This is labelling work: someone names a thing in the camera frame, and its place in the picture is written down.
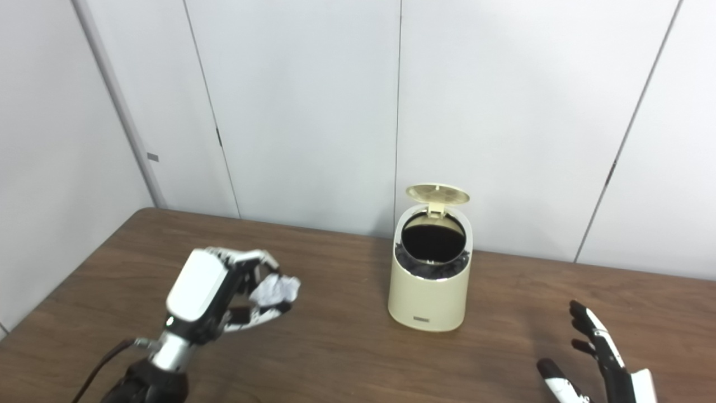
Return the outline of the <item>white and black right hand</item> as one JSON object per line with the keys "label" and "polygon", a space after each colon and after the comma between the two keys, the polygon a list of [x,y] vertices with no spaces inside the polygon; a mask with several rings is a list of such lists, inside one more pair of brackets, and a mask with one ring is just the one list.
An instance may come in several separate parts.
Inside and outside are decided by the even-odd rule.
{"label": "white and black right hand", "polygon": [[[569,303],[571,325],[586,336],[587,341],[573,339],[571,346],[593,357],[604,381],[608,402],[657,402],[654,378],[649,369],[630,372],[616,347],[614,339],[598,316],[584,304]],[[557,363],[548,358],[536,364],[540,377],[558,402],[591,402],[577,385],[566,377]]]}

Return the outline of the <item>white and black left hand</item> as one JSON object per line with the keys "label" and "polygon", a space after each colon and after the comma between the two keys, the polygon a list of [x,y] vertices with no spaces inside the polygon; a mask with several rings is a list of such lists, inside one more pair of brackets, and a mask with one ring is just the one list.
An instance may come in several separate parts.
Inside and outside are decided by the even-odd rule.
{"label": "white and black left hand", "polygon": [[168,294],[164,329],[204,346],[288,313],[301,285],[266,250],[194,249]]}

